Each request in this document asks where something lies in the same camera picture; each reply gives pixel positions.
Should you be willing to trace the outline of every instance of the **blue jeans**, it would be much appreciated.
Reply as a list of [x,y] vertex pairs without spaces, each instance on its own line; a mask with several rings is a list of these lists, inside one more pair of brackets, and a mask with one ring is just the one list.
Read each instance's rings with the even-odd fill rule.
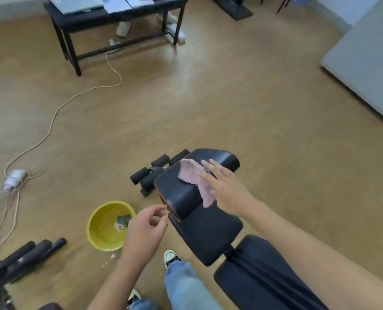
[[[173,310],[222,310],[199,280],[190,263],[181,261],[171,263],[164,284]],[[130,310],[157,310],[157,308],[150,300],[142,298],[134,302]]]

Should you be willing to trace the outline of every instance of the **baseboard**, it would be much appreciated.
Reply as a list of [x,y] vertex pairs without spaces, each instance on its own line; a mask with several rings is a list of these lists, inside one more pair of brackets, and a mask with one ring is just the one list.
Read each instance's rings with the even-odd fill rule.
[[42,4],[46,0],[24,0],[0,4],[0,22],[44,13]]
[[327,7],[319,3],[317,0],[309,0],[308,7],[312,8],[314,11],[318,12],[320,15],[329,20],[337,29],[343,33],[347,33],[352,27],[347,23],[343,18],[329,10]]

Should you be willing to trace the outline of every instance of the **yellow plastic bowl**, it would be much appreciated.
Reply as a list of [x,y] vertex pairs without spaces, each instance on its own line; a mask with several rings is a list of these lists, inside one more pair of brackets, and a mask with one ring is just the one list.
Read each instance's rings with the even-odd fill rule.
[[136,216],[134,209],[122,201],[110,201],[100,205],[92,212],[86,227],[90,244],[101,251],[113,251],[122,248],[127,229],[119,230],[116,217],[119,215]]

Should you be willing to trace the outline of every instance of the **white cable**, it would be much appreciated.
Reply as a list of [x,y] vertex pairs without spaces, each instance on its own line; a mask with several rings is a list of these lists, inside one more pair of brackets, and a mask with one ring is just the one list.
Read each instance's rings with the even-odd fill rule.
[[[45,135],[44,138],[42,138],[36,145],[32,146],[31,148],[23,151],[21,154],[17,155],[11,162],[8,163],[8,165],[5,167],[5,170],[3,171],[3,173],[5,174],[6,177],[8,177],[8,168],[16,161],[18,160],[21,156],[23,156],[24,154],[28,153],[29,151],[32,151],[33,149],[35,149],[36,147],[38,147],[40,144],[42,144],[48,137],[49,135],[51,134],[52,132],[52,126],[54,125],[54,122],[55,122],[55,119],[59,113],[59,111],[64,107],[66,106],[68,103],[70,103],[73,99],[75,99],[76,97],[80,96],[80,95],[83,95],[84,93],[87,93],[89,91],[92,91],[92,90],[95,90],[95,89],[98,89],[98,88],[112,88],[112,87],[118,87],[122,84],[122,77],[121,75],[119,74],[119,72],[117,72],[110,64],[110,62],[108,61],[108,54],[112,54],[112,53],[115,53],[116,51],[112,51],[112,52],[109,52],[109,53],[106,53],[105,55],[105,59],[107,61],[107,64],[108,66],[113,70],[113,72],[115,72],[119,78],[120,78],[120,82],[118,84],[115,84],[115,85],[105,85],[105,86],[96,86],[96,87],[92,87],[92,88],[89,88],[81,93],[77,93],[75,96],[73,96],[71,99],[67,100],[66,102],[64,102],[54,113],[54,116],[52,117],[52,120],[51,120],[51,124],[49,126],[49,130],[48,130],[48,133]],[[19,198],[20,198],[20,192],[21,192],[21,188],[25,185],[25,183],[30,180],[30,179],[33,179],[33,178],[36,178],[38,176],[40,176],[42,173],[40,174],[37,174],[35,176],[32,176],[32,175],[28,175],[24,180],[23,182],[17,187],[15,188],[13,191],[9,192],[8,194],[5,194],[3,195],[3,197],[5,196],[8,196],[8,195],[12,195],[14,194],[15,192],[17,192],[17,199],[16,199],[16,206],[15,206],[15,214],[14,214],[14,220],[13,220],[13,225],[12,225],[12,228],[11,230],[9,231],[9,233],[6,235],[6,237],[0,242],[0,246],[5,242],[5,240],[7,240],[9,238],[9,236],[12,234],[13,230],[15,229],[16,227],[16,222],[17,222],[17,218],[18,218],[18,209],[19,209]],[[2,216],[2,219],[0,221],[0,229],[1,229],[1,226],[2,226],[2,223],[3,223],[3,220],[5,219],[5,215],[6,215],[6,212],[8,210],[8,208],[10,207],[10,204],[12,202],[12,197],[10,197],[10,199],[7,201],[7,204],[5,205],[5,209],[4,209],[4,212],[3,212],[3,216]]]

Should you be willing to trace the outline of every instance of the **desk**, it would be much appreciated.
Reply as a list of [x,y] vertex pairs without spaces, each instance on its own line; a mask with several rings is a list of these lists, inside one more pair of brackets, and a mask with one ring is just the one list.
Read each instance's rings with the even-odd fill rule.
[[[142,6],[135,9],[126,10],[123,12],[108,14],[105,9],[96,9],[90,12],[63,15],[55,5],[51,2],[44,3],[44,8],[52,19],[52,23],[57,33],[58,40],[61,45],[62,52],[65,58],[70,61],[78,76],[81,76],[81,69],[78,61],[87,57],[92,57],[107,51],[123,48],[125,46],[133,45],[138,42],[146,41],[156,37],[161,37],[166,34],[171,34],[166,29],[167,13],[174,9],[180,9],[178,16],[177,29],[173,36],[173,45],[177,45],[178,33],[180,32],[181,21],[183,20],[184,9],[187,0],[153,0],[154,4]],[[153,33],[150,35],[142,36],[136,39],[127,40],[116,45],[107,46],[94,51],[86,52],[76,55],[74,46],[72,44],[71,33],[77,33],[87,29],[95,28],[101,25],[106,25],[119,21],[129,21],[138,17],[143,17],[152,14],[164,13],[161,32]]]

